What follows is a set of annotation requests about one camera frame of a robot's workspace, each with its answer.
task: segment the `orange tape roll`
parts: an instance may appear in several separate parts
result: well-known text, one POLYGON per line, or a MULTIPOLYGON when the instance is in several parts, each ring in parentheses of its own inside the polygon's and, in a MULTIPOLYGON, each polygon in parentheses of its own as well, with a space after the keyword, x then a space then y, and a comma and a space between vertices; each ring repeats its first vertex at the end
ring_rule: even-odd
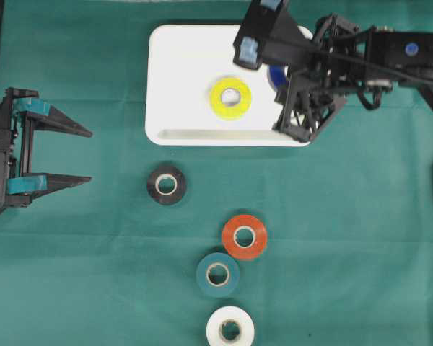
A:
POLYGON ((223 245, 226 251, 242 261, 251 261, 258 257, 268 243, 268 232, 265 225, 255 216, 238 215, 229 220, 223 228, 223 245), (252 243, 246 247, 237 243, 237 232, 248 229, 252 233, 252 243))

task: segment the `black tape roll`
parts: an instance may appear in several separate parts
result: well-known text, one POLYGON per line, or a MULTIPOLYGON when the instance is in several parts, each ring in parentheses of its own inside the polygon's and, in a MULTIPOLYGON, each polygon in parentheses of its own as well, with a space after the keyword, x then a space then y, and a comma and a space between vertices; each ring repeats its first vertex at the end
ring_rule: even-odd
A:
POLYGON ((186 193, 186 178, 184 174, 174 166, 160 166, 155 169, 147 180, 147 192, 158 203, 172 205, 178 202, 186 193), (169 193, 159 190, 159 182, 162 179, 172 179, 174 189, 169 193))

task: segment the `teal tape roll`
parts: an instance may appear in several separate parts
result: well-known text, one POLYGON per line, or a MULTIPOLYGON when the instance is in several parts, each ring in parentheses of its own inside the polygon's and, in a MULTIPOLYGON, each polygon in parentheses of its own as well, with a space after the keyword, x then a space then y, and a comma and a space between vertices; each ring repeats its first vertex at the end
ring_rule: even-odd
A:
POLYGON ((196 279, 201 290, 211 297, 225 297, 231 294, 239 282, 239 267, 236 261, 227 254, 215 252, 205 256, 198 264, 196 279), (209 273, 214 267, 223 267, 226 272, 226 280, 220 284, 210 281, 209 273))
POLYGON ((46 175, 8 179, 7 191, 9 195, 43 190, 47 190, 46 175))
POLYGON ((51 105, 35 97, 22 97, 13 101, 13 110, 15 112, 32 112, 44 116, 50 114, 51 105))

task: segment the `white tray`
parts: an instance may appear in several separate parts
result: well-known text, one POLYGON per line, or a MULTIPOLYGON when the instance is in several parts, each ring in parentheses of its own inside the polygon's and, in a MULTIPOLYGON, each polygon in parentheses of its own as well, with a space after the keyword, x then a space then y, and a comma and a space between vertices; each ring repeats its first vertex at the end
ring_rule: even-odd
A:
POLYGON ((145 129, 159 145, 305 146, 271 130, 282 106, 267 68, 232 63, 237 25, 162 25, 149 39, 145 129), (211 87, 233 76, 250 88, 250 109, 238 120, 223 120, 209 101, 211 87))

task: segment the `white tape roll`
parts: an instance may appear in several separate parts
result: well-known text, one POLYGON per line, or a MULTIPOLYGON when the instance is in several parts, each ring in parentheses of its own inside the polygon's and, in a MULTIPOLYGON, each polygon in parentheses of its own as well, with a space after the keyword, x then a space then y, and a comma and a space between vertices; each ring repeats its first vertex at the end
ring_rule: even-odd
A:
POLYGON ((251 346, 255 337, 255 326, 250 316, 236 306, 225 306, 216 310, 207 322, 207 341, 210 346, 251 346), (233 340, 223 336, 223 326, 236 323, 239 334, 233 340))

